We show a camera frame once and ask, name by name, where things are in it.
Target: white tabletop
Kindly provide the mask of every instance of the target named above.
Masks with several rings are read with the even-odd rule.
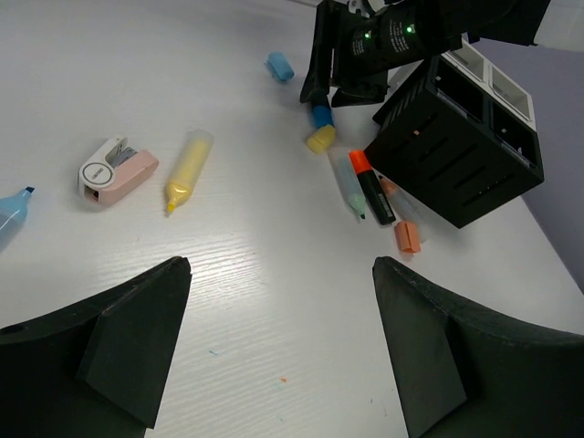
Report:
[[[358,224],[326,157],[303,144],[314,14],[284,0],[0,5],[0,196],[37,188],[0,255],[0,327],[187,256],[191,295],[150,438],[406,436],[371,277],[376,256],[400,259],[393,232]],[[287,86],[266,72],[274,50],[297,72]],[[374,110],[338,110],[340,140],[366,146]],[[197,127],[214,149],[167,218],[165,179]],[[161,166],[93,212],[76,172],[115,134]],[[584,334],[584,298],[522,200],[463,231],[430,217],[434,236],[409,267]]]

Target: pink and white stapler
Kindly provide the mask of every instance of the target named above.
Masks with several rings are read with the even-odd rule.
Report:
[[[126,137],[114,137],[79,168],[79,194],[93,203],[113,205],[150,178],[158,164],[148,151],[129,148]]]

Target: black container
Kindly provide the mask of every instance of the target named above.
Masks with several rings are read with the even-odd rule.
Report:
[[[459,228],[544,181],[537,133],[443,57],[373,119],[371,165]]]

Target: orange marker cap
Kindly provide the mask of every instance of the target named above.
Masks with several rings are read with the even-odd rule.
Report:
[[[391,182],[390,180],[388,180],[387,178],[384,178],[382,176],[380,176],[380,183],[381,183],[381,187],[383,188],[383,191],[388,196],[391,194],[394,194],[398,190],[400,190],[400,188],[395,184],[395,182]]]
[[[362,172],[372,171],[373,168],[369,164],[369,160],[365,156],[363,151],[351,151],[349,152],[350,162],[353,164],[353,169],[355,173],[359,175]]]
[[[401,221],[395,226],[395,237],[400,251],[415,254],[422,251],[418,227],[412,222]]]

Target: black and orange marker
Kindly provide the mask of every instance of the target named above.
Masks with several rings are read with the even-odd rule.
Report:
[[[395,222],[395,214],[393,214],[390,203],[381,188],[380,181],[369,164],[365,153],[363,151],[351,151],[349,152],[349,158],[367,202],[375,217],[377,217],[377,221],[381,225],[393,224]]]

